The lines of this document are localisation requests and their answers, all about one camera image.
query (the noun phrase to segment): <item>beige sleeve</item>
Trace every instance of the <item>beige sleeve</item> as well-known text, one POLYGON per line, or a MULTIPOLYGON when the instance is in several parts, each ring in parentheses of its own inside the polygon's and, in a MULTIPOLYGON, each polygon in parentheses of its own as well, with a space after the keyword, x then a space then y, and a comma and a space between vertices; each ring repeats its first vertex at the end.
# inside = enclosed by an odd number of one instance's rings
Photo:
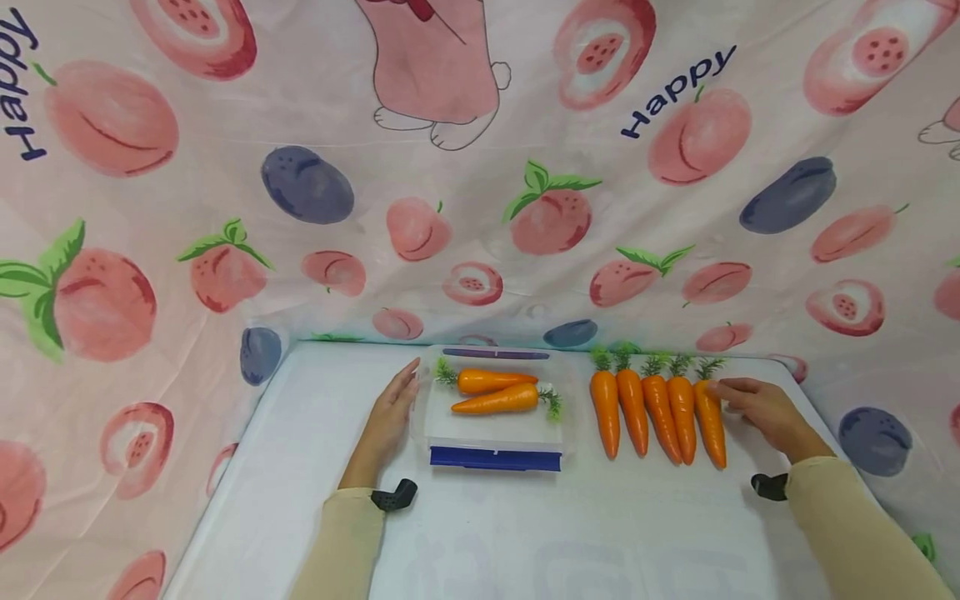
POLYGON ((835 600, 954 600, 933 565, 866 493, 846 461, 817 457, 797 463, 786 495, 835 600))
POLYGON ((338 490, 324 503, 320 533, 290 593, 290 600, 366 600, 380 551, 384 513, 372 490, 338 490))

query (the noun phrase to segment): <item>white table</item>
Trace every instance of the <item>white table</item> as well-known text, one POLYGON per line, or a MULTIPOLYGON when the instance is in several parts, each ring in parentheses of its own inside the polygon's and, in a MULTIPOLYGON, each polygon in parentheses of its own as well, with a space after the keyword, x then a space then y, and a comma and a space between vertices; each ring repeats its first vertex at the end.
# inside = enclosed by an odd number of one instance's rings
MULTIPOLYGON (((167 600, 284 598, 373 399, 423 348, 305 343, 281 365, 167 590, 167 600)), ((757 497, 753 474, 787 463, 728 416, 729 467, 702 447, 674 467, 651 429, 645 459, 626 429, 603 453, 588 397, 591 368, 569 354, 582 395, 568 398, 577 447, 562 473, 432 468, 407 444, 384 473, 417 482, 389 516, 374 600, 766 600, 828 598, 785 502, 757 497)), ((733 359, 719 376, 782 386, 838 455, 780 363, 733 359)))

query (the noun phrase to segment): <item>plastic container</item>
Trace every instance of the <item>plastic container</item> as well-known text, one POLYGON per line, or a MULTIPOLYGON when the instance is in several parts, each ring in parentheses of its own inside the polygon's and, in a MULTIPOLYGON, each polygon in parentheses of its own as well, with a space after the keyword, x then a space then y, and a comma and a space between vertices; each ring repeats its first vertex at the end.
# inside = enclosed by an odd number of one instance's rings
POLYGON ((572 402, 584 386, 575 386, 564 356, 551 350, 431 346, 420 360, 420 393, 411 418, 411 437, 429 456, 430 464, 500 470, 561 470, 572 455, 572 402), (456 387, 436 380, 437 361, 450 367, 522 372, 540 380, 564 400, 560 422, 550 422, 542 404, 529 413, 456 415, 450 407, 465 399, 456 387))

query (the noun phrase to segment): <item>toy carrot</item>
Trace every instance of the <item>toy carrot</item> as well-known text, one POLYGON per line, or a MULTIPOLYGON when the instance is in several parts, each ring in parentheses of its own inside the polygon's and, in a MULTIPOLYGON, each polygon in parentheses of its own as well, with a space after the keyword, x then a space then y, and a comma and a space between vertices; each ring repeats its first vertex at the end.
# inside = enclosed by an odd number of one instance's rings
POLYGON ((597 412, 597 426, 600 428, 600 440, 607 458, 613 460, 620 449, 620 411, 616 405, 616 378, 608 371, 610 355, 603 348, 590 351, 593 366, 597 371, 590 380, 590 396, 593 408, 597 412))
POLYGON ((537 378, 521 372, 496 372, 482 369, 454 371, 445 358, 437 361, 437 381, 457 386, 461 394, 485 394, 505 390, 518 383, 537 383, 537 378))
POLYGON ((666 392, 666 381, 660 376, 667 357, 663 354, 652 354, 643 365, 643 403, 650 412, 650 420, 654 422, 654 431, 657 439, 666 452, 667 457, 674 465, 679 465, 680 444, 677 442, 677 427, 673 422, 673 413, 670 412, 670 399, 666 392))
POLYGON ((670 380, 666 382, 667 397, 670 398, 670 412, 677 426, 677 441, 680 443, 680 455, 685 465, 693 464, 697 453, 697 422, 694 417, 696 401, 693 398, 693 384, 686 378, 692 356, 678 354, 670 361, 670 380))
POLYGON ((548 404, 547 419, 558 421, 561 417, 562 399, 553 390, 538 390, 532 383, 518 383, 492 394, 472 397, 457 402, 450 410, 461 415, 493 415, 496 413, 522 413, 537 408, 543 400, 548 404))
POLYGON ((723 430, 720 398, 709 390, 709 380, 713 373, 727 362, 723 358, 702 358, 697 368, 700 381, 693 386, 696 398, 697 418, 700 420, 700 432, 704 436, 704 448, 713 464, 727 468, 727 440, 723 430))
POLYGON ((646 456, 650 428, 647 413, 643 410, 643 385, 640 376, 630 368, 631 354, 631 347, 626 344, 613 351, 616 356, 616 390, 634 449, 639 456, 646 456))

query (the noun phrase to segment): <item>fabric wall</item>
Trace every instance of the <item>fabric wall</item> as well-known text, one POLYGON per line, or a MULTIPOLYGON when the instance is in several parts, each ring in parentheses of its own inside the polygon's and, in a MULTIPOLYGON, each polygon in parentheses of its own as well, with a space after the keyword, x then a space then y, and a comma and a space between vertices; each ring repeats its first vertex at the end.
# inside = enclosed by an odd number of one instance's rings
POLYGON ((778 357, 960 590, 958 12, 8 3, 0 596, 156 598, 303 339, 778 357))

